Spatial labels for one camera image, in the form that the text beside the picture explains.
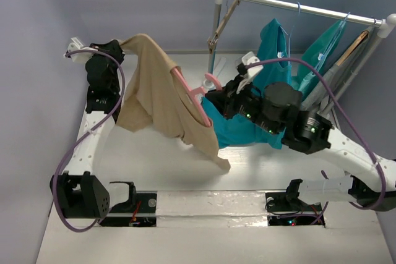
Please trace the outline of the pink plastic hanger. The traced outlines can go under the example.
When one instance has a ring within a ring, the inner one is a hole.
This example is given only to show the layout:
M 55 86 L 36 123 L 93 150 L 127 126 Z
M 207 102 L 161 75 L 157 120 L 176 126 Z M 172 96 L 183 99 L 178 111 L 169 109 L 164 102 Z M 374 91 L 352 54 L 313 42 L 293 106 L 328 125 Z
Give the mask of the pink plastic hanger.
M 176 76 L 176 78 L 179 80 L 180 84 L 183 86 L 184 91 L 186 92 L 190 102 L 192 103 L 193 106 L 198 110 L 200 116 L 202 117 L 204 121 L 204 125 L 206 127 L 211 127 L 212 123 L 208 116 L 206 115 L 204 109 L 202 108 L 201 104 L 199 103 L 199 100 L 197 99 L 198 95 L 205 95 L 207 93 L 207 90 L 204 87 L 198 87 L 195 89 L 192 89 L 187 82 L 185 81 L 184 76 L 182 75 L 182 72 L 179 70 L 179 67 L 174 67 L 172 68 L 171 72 Z M 217 78 L 210 74 L 210 73 L 205 73 L 205 78 L 208 80 L 216 90 L 222 90 L 221 83 L 217 80 Z

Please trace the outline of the beige t shirt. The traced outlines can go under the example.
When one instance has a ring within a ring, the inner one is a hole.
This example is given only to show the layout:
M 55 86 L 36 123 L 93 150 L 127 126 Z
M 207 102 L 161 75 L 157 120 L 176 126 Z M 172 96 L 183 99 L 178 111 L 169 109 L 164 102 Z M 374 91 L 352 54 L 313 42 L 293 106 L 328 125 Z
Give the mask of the beige t shirt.
M 137 67 L 126 87 L 117 126 L 131 132 L 153 126 L 166 137 L 193 145 L 229 171 L 229 161 L 218 156 L 213 121 L 189 96 L 177 63 L 145 33 L 122 41 L 120 47 L 137 56 Z

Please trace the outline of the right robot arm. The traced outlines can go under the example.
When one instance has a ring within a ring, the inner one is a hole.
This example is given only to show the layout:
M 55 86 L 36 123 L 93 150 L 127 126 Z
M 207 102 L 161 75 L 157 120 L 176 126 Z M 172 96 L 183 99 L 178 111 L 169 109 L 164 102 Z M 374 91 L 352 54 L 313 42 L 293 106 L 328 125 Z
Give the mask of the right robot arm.
M 225 119 L 240 115 L 293 151 L 313 155 L 346 171 L 343 177 L 308 181 L 294 179 L 285 203 L 298 210 L 306 203 L 346 201 L 357 208 L 389 211 L 395 208 L 395 161 L 383 159 L 350 140 L 326 118 L 300 108 L 301 92 L 284 82 L 266 86 L 259 95 L 252 83 L 236 76 L 205 99 Z

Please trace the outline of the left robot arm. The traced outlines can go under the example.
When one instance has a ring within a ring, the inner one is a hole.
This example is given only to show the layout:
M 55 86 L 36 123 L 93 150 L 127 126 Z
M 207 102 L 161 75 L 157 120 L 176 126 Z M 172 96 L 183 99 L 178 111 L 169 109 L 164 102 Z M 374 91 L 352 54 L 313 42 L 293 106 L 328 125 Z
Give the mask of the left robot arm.
M 64 56 L 85 67 L 88 89 L 78 138 L 50 187 L 62 218 L 102 219 L 110 208 L 110 194 L 94 170 L 121 110 L 125 54 L 118 40 L 85 46 L 73 37 Z

